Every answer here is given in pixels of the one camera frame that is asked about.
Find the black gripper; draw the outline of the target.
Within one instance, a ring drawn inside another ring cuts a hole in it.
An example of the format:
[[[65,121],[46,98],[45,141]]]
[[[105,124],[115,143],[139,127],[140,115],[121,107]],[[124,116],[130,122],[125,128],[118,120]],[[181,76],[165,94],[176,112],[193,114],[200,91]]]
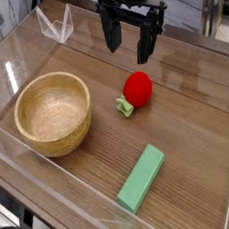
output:
[[[148,7],[156,15],[151,18],[154,23],[145,21],[146,15],[136,14],[131,9]],[[157,34],[163,31],[164,11],[168,5],[164,0],[97,0],[97,10],[102,18],[102,27],[109,51],[115,52],[121,45],[122,34],[119,21],[140,26],[140,39],[137,46],[138,64],[146,64],[148,57],[153,54]]]

